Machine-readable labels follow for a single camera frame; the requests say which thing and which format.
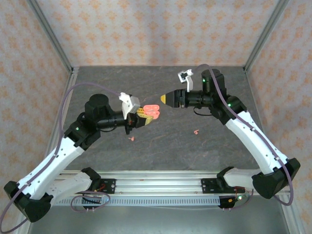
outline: granite surface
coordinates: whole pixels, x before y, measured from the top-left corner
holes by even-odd
[[[208,170],[220,171],[228,166],[240,169],[257,168],[256,161],[240,140],[214,117],[201,117],[192,108],[171,108],[160,96],[175,89],[186,88],[177,73],[192,67],[80,67],[76,83],[91,81],[117,92],[132,94],[141,105],[158,104],[160,116],[147,126],[124,128],[102,133],[83,155],[66,169],[81,170]],[[225,76],[228,94],[237,96],[247,106],[260,126],[254,99],[242,67],[215,67]],[[201,89],[201,71],[193,76],[194,90]],[[96,93],[110,99],[113,110],[121,110],[121,101],[114,95],[93,86],[74,90],[66,116],[66,129],[84,111],[84,104]],[[199,112],[209,114],[209,110]]]

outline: wallpaper wall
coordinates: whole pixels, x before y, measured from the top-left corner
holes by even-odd
[[[249,73],[269,138],[301,169],[295,199],[312,230],[312,2],[291,0]]]
[[[69,74],[25,0],[0,1],[0,212],[3,187],[42,160]],[[16,224],[17,209],[3,229]]]
[[[242,66],[278,0],[39,0],[72,66]]]

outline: purple cable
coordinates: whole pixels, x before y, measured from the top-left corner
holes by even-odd
[[[106,204],[111,200],[111,197],[110,197],[107,193],[103,193],[103,192],[83,191],[83,192],[79,192],[79,194],[103,194],[103,195],[105,195],[105,196],[108,197],[108,200],[107,200],[104,204],[102,204],[102,205],[100,205],[100,206],[98,206],[98,207],[96,207],[96,208],[93,208],[93,209],[92,209],[93,212],[94,212],[95,210],[99,209],[99,208],[102,208],[102,207],[106,206]],[[76,209],[73,207],[73,202],[74,202],[74,200],[75,200],[76,198],[78,198],[78,197],[94,198],[94,196],[78,195],[78,196],[75,196],[75,197],[72,199],[72,201],[70,202],[70,207],[72,208],[73,211],[78,212],[78,213],[88,212],[89,210],[81,210],[81,211],[80,211],[80,210],[76,210]]]
[[[250,130],[252,130],[254,127],[247,121],[245,121],[243,118],[241,118],[239,115],[237,115],[229,106],[228,104],[226,103],[225,99],[223,98],[222,94],[221,94],[221,91],[220,91],[220,88],[219,88],[219,85],[218,85],[218,82],[216,81],[216,78],[215,78],[215,75],[214,75],[214,72],[212,71],[211,67],[208,65],[208,64],[202,64],[202,65],[199,65],[198,67],[195,68],[195,71],[199,68],[199,67],[202,67],[202,66],[207,66],[212,78],[213,78],[213,81],[214,81],[214,85],[216,87],[216,90],[218,92],[218,95],[222,101],[222,103],[224,104],[224,106],[237,118],[239,119],[242,123],[244,123],[247,127],[249,127]],[[290,206],[293,202],[293,182],[292,182],[292,178],[291,178],[291,175],[289,174],[285,164],[283,163],[283,161],[281,159],[279,159],[279,156],[277,155],[277,153],[275,152],[275,150],[272,148],[272,146],[268,143],[268,141],[263,137],[263,135],[258,131],[258,130],[254,130],[254,132],[262,139],[262,141],[266,144],[266,146],[271,150],[272,154],[274,155],[275,159],[279,162],[279,164],[282,166],[285,174],[286,174],[286,177],[287,177],[287,181],[288,181],[288,184],[289,184],[289,188],[290,188],[290,198],[289,198],[289,202],[284,202],[282,200],[280,200],[277,196],[274,196],[276,198],[276,200],[278,200],[280,203],[282,203],[283,205],[285,206]]]
[[[18,195],[21,194],[21,192],[29,185],[31,184],[31,182],[33,182],[42,172],[44,172],[45,169],[47,169],[51,163],[53,162],[53,160],[55,159],[56,155],[58,155],[58,152],[59,152],[59,148],[60,148],[60,144],[61,144],[61,141],[62,141],[62,138],[63,138],[63,132],[62,132],[62,116],[63,116],[63,108],[64,108],[64,105],[65,105],[65,101],[67,100],[67,97],[68,95],[70,94],[70,92],[78,87],[78,86],[82,86],[82,85],[90,85],[90,86],[96,86],[96,87],[99,87],[107,92],[110,92],[116,96],[119,96],[119,93],[115,92],[115,91],[112,91],[110,89],[107,89],[105,86],[102,86],[100,84],[96,84],[96,83],[92,83],[92,82],[82,82],[82,83],[78,83],[78,84],[75,84],[73,85],[72,87],[70,87],[65,95],[64,95],[64,98],[62,100],[62,103],[61,103],[61,107],[60,107],[60,111],[59,111],[59,114],[58,114],[58,130],[59,130],[59,137],[58,137],[58,144],[56,146],[56,149],[55,149],[55,152],[54,152],[54,155],[50,158],[50,160],[47,162],[47,164],[41,168],[41,170],[39,170],[31,179],[29,179],[29,181],[26,182],[25,185],[23,185],[21,187],[21,189],[19,189],[16,194],[12,197],[12,199],[9,201],[9,203],[6,205],[6,207],[4,208],[1,216],[0,216],[0,233],[2,234],[7,234],[7,233],[11,233],[13,231],[15,231],[17,228],[19,228],[21,225],[23,225],[26,221],[27,221],[27,218],[25,220],[23,220],[19,225],[15,226],[14,228],[8,230],[8,231],[3,231],[2,230],[2,223],[3,223],[3,220],[4,220],[4,216],[5,214],[7,213],[7,211],[9,210],[10,206],[14,203],[15,199],[18,197]]]

